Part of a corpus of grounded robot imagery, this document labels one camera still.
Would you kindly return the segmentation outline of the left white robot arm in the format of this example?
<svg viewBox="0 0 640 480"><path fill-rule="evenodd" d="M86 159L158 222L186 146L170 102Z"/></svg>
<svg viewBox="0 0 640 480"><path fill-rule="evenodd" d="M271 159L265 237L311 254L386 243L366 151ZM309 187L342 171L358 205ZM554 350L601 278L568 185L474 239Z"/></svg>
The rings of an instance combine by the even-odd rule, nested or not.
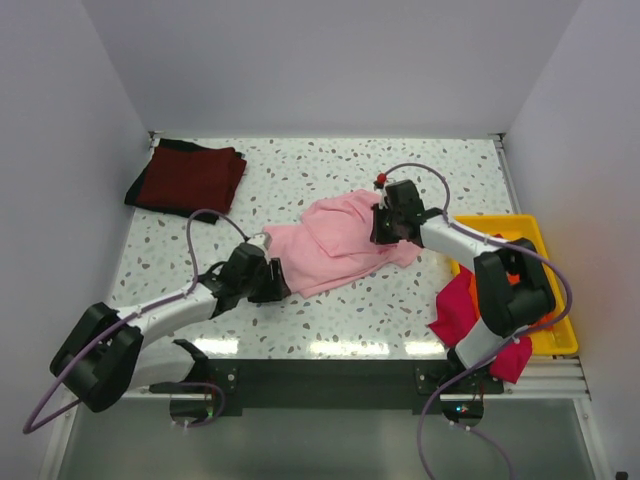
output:
<svg viewBox="0 0 640 480"><path fill-rule="evenodd" d="M257 234L239 244L229 259L196 276L187 287L151 302L118 309L90 306L50 363L50 372L91 411L115 404L138 386L174 382L185 392L200 390L207 368L193 358L173 367L145 367L141 352L191 324L216 318L245 299L280 301L291 294L281 261L269 252L271 237Z"/></svg>

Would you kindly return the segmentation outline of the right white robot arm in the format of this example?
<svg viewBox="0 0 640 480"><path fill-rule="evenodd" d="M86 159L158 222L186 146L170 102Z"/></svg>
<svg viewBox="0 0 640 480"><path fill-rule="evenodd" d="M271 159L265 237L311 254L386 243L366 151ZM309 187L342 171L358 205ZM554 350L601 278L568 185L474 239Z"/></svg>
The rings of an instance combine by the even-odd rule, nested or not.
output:
<svg viewBox="0 0 640 480"><path fill-rule="evenodd" d="M479 366L493 360L513 335L555 310L542 257L525 238L499 239L459 223L442 209L427 209L410 180L390 183L380 174L374 187L381 200L372 207L372 243L410 242L452 258L475 276L480 319L450 350L452 363L445 369L452 390L469 392L481 380Z"/></svg>

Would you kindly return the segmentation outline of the pink t shirt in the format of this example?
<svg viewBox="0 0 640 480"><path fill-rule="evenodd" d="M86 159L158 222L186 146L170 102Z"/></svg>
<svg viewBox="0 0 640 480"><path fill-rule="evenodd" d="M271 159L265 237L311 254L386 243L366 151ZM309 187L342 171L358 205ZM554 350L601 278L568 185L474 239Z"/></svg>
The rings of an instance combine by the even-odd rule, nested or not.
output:
<svg viewBox="0 0 640 480"><path fill-rule="evenodd" d="M370 241L376 193L357 190L314 202L294 225L267 225L269 255L280 260L284 280L304 298L344 286L387 264L406 268L421 249L406 241Z"/></svg>

